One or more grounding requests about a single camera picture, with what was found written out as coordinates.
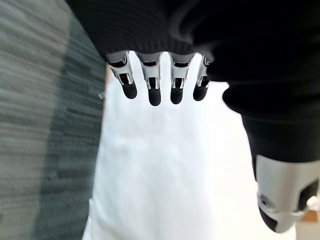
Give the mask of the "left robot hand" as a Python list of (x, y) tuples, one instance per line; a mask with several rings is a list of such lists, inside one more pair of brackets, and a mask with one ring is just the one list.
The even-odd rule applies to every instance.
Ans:
[(125, 96), (141, 62), (149, 102), (160, 94), (160, 58), (170, 55), (171, 93), (181, 102), (192, 58), (202, 62), (193, 98), (226, 82), (222, 98), (246, 130), (258, 208), (276, 233), (306, 214), (320, 186), (320, 3), (317, 0), (69, 0)]

